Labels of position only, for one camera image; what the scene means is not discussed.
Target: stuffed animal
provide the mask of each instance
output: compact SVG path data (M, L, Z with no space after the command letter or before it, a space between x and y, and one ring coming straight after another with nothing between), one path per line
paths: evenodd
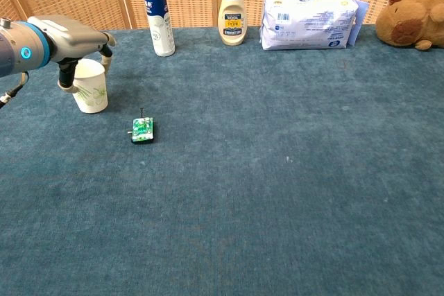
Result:
M388 0L376 19L376 33L393 46L444 48L444 0Z

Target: white paper cup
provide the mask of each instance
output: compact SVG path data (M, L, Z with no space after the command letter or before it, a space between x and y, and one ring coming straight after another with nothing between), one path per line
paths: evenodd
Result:
M93 114L108 106L106 94L105 69L100 62L81 59L76 66L74 99L81 112Z

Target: table surface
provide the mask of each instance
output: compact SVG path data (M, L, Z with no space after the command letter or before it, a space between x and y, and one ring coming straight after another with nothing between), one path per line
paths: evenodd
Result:
M50 64L0 111L1 295L444 295L442 49L113 33L106 110Z

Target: yellow label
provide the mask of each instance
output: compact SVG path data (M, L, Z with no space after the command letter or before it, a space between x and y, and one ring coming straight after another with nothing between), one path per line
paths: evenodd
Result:
M225 28L241 28L241 20L225 20Z

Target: wire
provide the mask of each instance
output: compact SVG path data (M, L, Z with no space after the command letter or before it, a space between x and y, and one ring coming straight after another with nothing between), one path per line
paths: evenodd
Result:
M22 76L20 77L20 82L19 84L15 87L12 88L11 90L8 90L3 96L0 96L0 109L6 104L8 103L11 98L14 98L17 95L17 92L19 92L19 90L21 88L23 88L23 86L29 81L29 74L28 72L23 72Z

